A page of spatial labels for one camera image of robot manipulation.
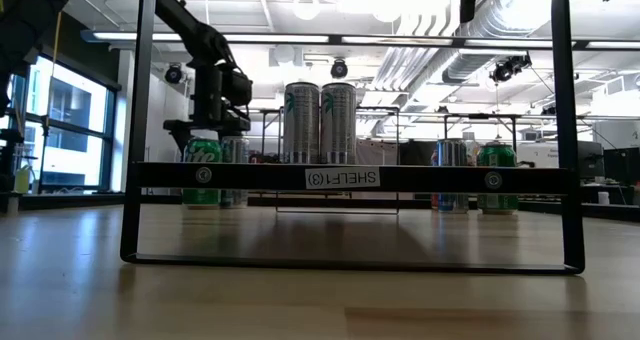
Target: blue can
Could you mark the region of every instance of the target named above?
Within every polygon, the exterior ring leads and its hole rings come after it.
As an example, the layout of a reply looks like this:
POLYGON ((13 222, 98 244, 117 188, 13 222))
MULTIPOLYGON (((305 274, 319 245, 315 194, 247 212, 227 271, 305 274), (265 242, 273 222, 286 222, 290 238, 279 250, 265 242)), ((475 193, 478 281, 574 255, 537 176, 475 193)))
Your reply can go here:
MULTIPOLYGON (((467 166, 467 146, 462 139, 438 140, 438 166, 467 166)), ((438 211, 465 214, 469 210, 467 194, 440 194, 438 211)))

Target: window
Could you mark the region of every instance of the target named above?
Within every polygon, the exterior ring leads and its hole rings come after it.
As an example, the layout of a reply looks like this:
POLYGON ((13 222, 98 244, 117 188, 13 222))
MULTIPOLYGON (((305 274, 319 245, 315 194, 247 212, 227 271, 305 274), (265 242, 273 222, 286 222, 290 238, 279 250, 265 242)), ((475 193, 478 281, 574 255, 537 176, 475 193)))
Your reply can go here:
POLYGON ((64 66, 39 57, 31 66, 26 96, 25 154, 23 159, 45 191, 108 188, 113 138, 114 93, 64 66), (49 116, 43 136, 42 119, 49 116))

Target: silver can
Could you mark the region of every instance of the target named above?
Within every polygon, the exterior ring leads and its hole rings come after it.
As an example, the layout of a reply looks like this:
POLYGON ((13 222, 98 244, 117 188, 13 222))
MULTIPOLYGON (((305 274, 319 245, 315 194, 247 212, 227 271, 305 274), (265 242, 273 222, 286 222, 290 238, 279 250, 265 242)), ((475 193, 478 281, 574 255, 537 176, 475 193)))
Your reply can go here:
MULTIPOLYGON (((242 136, 227 136, 220 143, 222 147, 222 162, 227 164, 249 163, 249 140, 242 136)), ((247 206, 247 190, 222 190, 220 207, 242 208, 247 206)))
POLYGON ((332 83, 322 87, 320 158, 324 164, 354 164, 356 88, 332 83))
MULTIPOLYGON (((438 140, 438 166, 467 166, 467 146, 462 139, 438 140)), ((469 210, 467 194, 440 194, 438 211, 465 214, 469 210)))
POLYGON ((320 90, 314 84, 297 82, 286 86, 284 96, 284 162, 316 164, 320 90))

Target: ceiling duct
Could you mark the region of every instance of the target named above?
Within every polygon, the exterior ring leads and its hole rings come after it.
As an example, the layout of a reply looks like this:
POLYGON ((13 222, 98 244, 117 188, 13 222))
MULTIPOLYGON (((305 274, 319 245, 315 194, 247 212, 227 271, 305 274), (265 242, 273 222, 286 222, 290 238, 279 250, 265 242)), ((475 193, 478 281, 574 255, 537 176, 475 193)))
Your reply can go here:
MULTIPOLYGON (((527 37, 549 21, 551 0, 486 0, 473 21, 461 25, 456 36, 477 38, 527 37)), ((462 84, 491 62, 495 55, 461 54, 458 49, 439 50, 409 87, 410 98, 429 95, 429 82, 462 84)), ((448 94, 440 97, 439 102, 448 94)))

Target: ceiling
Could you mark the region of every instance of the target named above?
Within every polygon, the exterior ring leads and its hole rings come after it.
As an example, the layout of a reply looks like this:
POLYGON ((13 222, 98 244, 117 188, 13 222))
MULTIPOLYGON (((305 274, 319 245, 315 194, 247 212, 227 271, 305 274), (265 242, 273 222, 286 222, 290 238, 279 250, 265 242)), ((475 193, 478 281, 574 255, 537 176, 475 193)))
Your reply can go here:
MULTIPOLYGON (((457 11, 457 7, 454 6, 455 0, 318 0, 317 10, 319 12, 312 20, 302 20, 294 14, 294 8, 297 6, 295 1, 186 0, 186 7, 198 20, 211 24, 223 33, 416 35, 420 32, 420 35, 450 35, 450 31, 457 28, 455 12, 451 10, 451 8, 455 8, 457 11), (420 6, 417 7, 418 10, 415 10, 416 6, 411 4, 419 4, 420 6), (418 11, 422 17, 401 16, 391 22, 380 21, 380 19, 392 18, 395 16, 394 12, 398 11, 418 11), (423 26, 425 19, 430 22, 423 26)), ((638 30, 640 29, 640 17, 635 15, 640 13, 640 0, 611 0, 608 2, 603 2, 603 0, 571 0, 571 5, 574 38, 638 39, 640 37, 640 30, 638 30)), ((72 0, 65 11, 89 29, 133 31, 136 29, 137 6, 138 0, 72 0)), ((519 12, 510 14, 510 16, 516 20, 526 21, 534 14, 545 16, 544 12, 550 13, 550 9, 525 6, 516 6, 515 8, 519 12)), ((155 31, 171 30, 156 18, 155 31)), ((530 36, 550 38, 551 25, 548 19, 543 21, 542 26, 537 27, 530 36)), ((345 58, 349 66, 348 80, 365 86, 372 80, 375 82, 376 76, 381 72, 381 66, 385 64, 385 61, 393 59, 394 55, 393 50, 381 47, 296 46, 296 48, 300 54, 303 54, 303 57, 308 54, 326 57, 326 60, 314 56, 315 60, 313 61, 302 61, 298 64, 301 66, 295 75, 299 79, 315 82, 319 85, 332 81, 329 70, 333 58, 345 58)), ((277 99, 276 94, 283 91, 285 78, 289 77, 282 75, 278 67, 274 66, 273 57, 270 57, 273 46, 234 45, 232 50, 238 64, 254 81, 254 96, 261 99, 277 99)), ((404 62, 397 62, 396 66, 399 70, 394 76, 401 76, 403 71, 408 71, 411 55, 415 55, 415 53, 405 56, 404 62)), ((451 86, 451 91, 431 94, 432 96, 429 96, 428 99, 430 107, 423 111, 433 111, 438 103, 447 104, 451 100, 455 100, 456 108, 463 112, 495 111, 496 101, 499 108, 519 112, 530 111, 532 105, 545 103, 545 99, 553 99, 554 87, 551 52, 532 51, 530 56, 533 62, 532 69, 527 69, 511 81, 500 84, 497 93, 495 85, 488 79, 488 71, 493 66, 490 63, 483 69, 476 71, 466 81, 465 86, 451 86), (509 108, 514 104, 523 106, 509 108)), ((502 59, 504 57, 496 57, 494 62, 502 59)), ((168 63, 185 63, 188 60, 189 56, 180 44, 155 45, 154 65, 158 69, 166 68, 168 63)), ((422 71, 425 71, 428 66, 431 64, 425 65, 422 71)), ((631 73, 635 70, 640 73, 640 52, 574 52, 574 67, 578 74, 576 101, 581 106, 588 106, 592 100, 592 92, 601 88, 607 81, 618 78, 619 73, 631 73)), ((361 95, 364 95, 364 91, 364 89, 360 90, 361 95)), ((398 96, 400 93, 369 96, 367 101, 371 104, 367 103, 367 105, 397 103, 398 96)), ((426 100, 412 98, 408 104, 421 104, 423 101, 426 100)))

